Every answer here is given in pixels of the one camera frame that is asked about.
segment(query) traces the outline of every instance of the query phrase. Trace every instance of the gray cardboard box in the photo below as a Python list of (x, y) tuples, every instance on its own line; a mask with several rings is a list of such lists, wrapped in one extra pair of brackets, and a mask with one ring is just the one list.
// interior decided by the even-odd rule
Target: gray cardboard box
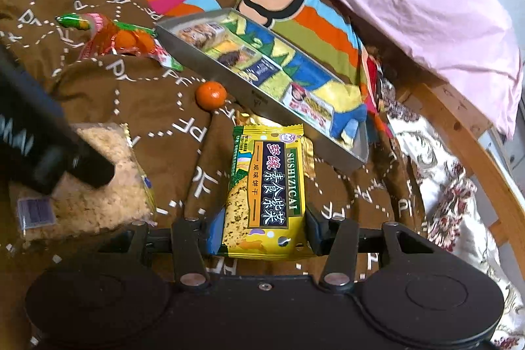
[[(303, 124), (305, 135), (313, 141), (315, 155), (324, 159), (336, 169), (343, 173), (350, 174), (355, 169), (361, 167), (368, 159), (367, 128), (364, 123), (359, 124), (353, 148), (349, 151), (336, 140), (316, 130), (316, 128), (305, 122), (295, 112), (274, 100), (254, 84), (245, 81), (226, 66), (215, 61), (213, 58), (175, 35), (177, 31), (195, 26), (196, 24), (221, 21), (232, 11), (235, 10), (226, 8), (163, 20), (156, 26), (158, 40), (167, 52), (184, 67), (196, 71), (205, 79), (220, 82), (224, 85), (224, 88), (227, 89), (228, 93), (237, 99), (239, 104), (251, 109), (255, 114), (282, 125)], [(279, 37), (279, 35), (275, 33), (274, 35), (286, 44), (290, 44)], [(335, 80), (341, 81), (337, 76), (332, 76)]]

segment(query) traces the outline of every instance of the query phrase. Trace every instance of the yellow snack package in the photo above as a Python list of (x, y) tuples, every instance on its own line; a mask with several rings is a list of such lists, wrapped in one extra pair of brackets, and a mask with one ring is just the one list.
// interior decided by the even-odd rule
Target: yellow snack package
[(303, 126), (236, 126), (218, 255), (311, 257), (304, 228)]

